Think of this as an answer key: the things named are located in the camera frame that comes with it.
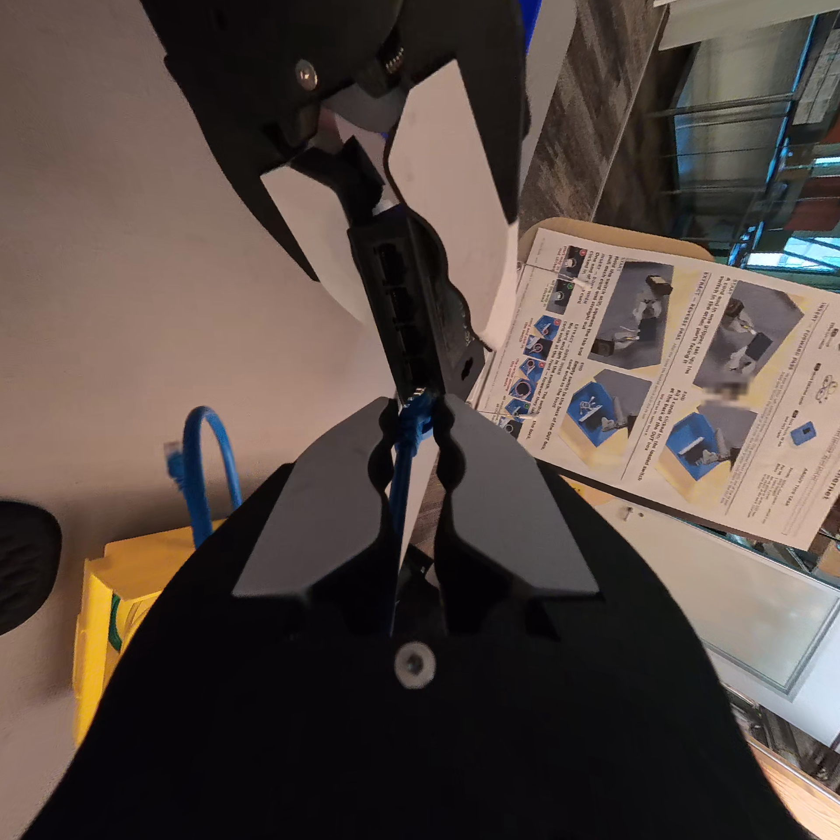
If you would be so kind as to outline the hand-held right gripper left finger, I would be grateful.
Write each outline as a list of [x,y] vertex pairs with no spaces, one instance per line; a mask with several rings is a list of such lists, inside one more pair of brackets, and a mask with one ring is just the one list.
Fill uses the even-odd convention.
[[232,594],[336,612],[352,634],[392,632],[401,537],[386,495],[396,400],[380,396],[297,459]]

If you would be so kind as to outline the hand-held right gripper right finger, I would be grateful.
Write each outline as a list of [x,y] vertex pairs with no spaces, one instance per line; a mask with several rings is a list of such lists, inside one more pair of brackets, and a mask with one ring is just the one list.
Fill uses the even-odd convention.
[[450,633],[538,606],[598,601],[600,587],[536,461],[455,395],[434,409],[444,503],[434,567]]

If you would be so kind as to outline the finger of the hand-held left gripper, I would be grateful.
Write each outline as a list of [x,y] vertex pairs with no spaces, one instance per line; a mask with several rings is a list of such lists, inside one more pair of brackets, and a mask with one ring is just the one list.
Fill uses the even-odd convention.
[[386,168],[444,247],[473,332],[498,350],[516,307],[518,223],[503,212],[456,59],[408,92]]
[[374,326],[349,231],[372,221],[385,180],[359,138],[334,150],[312,146],[260,181],[316,280],[358,322]]

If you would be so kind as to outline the black network switch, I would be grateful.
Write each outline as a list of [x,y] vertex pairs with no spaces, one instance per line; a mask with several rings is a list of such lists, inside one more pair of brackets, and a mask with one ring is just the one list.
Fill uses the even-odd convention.
[[485,347],[439,237],[402,204],[350,227],[348,237],[399,399],[430,390],[466,401]]

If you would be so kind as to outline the yellow plastic bin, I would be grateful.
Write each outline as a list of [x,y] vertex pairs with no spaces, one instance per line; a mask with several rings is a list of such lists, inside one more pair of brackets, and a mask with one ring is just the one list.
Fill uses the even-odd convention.
[[163,589],[195,550],[191,528],[108,543],[83,564],[73,649],[72,734],[81,745],[113,671]]

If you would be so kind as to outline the instruction poster board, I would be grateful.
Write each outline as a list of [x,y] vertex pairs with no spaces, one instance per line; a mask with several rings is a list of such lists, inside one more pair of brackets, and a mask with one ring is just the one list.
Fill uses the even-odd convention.
[[564,476],[808,550],[838,501],[838,294],[560,219],[479,410]]

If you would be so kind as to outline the black oval pad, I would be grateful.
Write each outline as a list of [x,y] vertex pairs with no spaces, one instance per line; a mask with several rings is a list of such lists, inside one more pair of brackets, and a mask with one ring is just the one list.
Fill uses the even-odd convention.
[[53,591],[62,534],[42,507],[1,501],[1,635],[24,624]]

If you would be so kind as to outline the red-brown box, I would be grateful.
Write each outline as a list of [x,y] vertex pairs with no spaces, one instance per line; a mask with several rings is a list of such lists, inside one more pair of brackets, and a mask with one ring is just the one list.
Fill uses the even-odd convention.
[[839,175],[817,175],[806,179],[784,223],[790,232],[831,234],[839,225]]

